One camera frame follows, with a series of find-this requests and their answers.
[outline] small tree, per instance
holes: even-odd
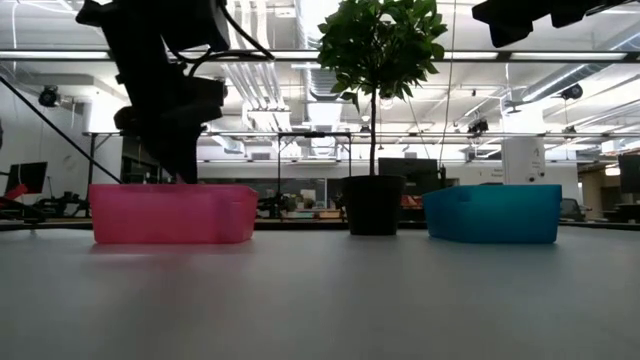
[[[442,60],[445,51],[434,40],[447,25],[436,0],[344,0],[325,21],[318,26],[324,34],[318,62],[336,74],[331,91],[358,113],[357,91],[371,94],[369,174],[375,175],[376,98],[413,97],[411,86],[438,73],[432,60]]]

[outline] security camera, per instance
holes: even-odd
[[[573,86],[568,87],[560,93],[560,97],[564,100],[578,100],[582,97],[584,91],[582,90],[582,86],[579,84],[575,84]]]
[[[38,97],[38,103],[44,107],[55,108],[60,105],[60,94],[58,87],[55,85],[47,85]]]

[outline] black plant pot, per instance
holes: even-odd
[[[402,176],[342,179],[342,194],[352,235],[395,235],[404,191]]]

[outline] pink plastic bin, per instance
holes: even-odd
[[[241,185],[91,185],[99,244],[233,244],[251,239],[258,193]]]

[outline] gray table surface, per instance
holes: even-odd
[[[555,245],[0,233],[0,359],[638,359],[640,235]]]

